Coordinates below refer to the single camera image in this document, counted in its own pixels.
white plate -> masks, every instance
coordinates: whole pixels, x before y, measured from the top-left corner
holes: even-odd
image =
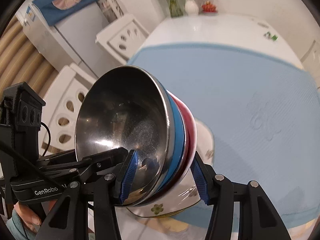
[[[196,120],[198,151],[204,163],[212,165],[214,154],[213,134],[201,121]],[[139,217],[170,216],[200,201],[191,170],[188,169],[182,181],[159,200],[143,207],[130,207],[128,210]]]

blue placemat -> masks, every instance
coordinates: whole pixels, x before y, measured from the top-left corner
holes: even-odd
[[[319,215],[320,103],[307,72],[211,44],[143,48],[129,64],[154,75],[212,130],[217,173],[258,181],[287,228]],[[211,210],[199,203],[175,218],[207,227]]]

stainless steel bowl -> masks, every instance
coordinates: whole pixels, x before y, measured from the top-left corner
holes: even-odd
[[[148,72],[122,66],[91,87],[76,123],[78,161],[118,147],[138,152],[138,168],[129,198],[136,205],[161,185],[174,149],[175,127],[169,98]]]

brown curtain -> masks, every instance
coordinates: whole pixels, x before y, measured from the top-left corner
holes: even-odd
[[[0,38],[0,98],[6,87],[23,81],[43,98],[57,74],[13,17]]]

blue gripper pad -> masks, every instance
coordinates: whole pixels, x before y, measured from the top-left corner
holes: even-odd
[[[134,151],[130,163],[128,165],[128,168],[125,172],[124,178],[121,182],[121,194],[120,194],[120,202],[123,204],[123,202],[129,197],[130,189],[132,186],[132,182],[134,179],[134,176],[136,174],[136,170],[138,167],[138,154],[136,151]]]
[[[195,180],[200,199],[202,199],[204,203],[208,205],[209,203],[208,184],[202,174],[202,171],[200,169],[198,162],[196,161],[196,158],[193,159],[193,162],[190,166],[190,170],[192,172],[193,179]]]

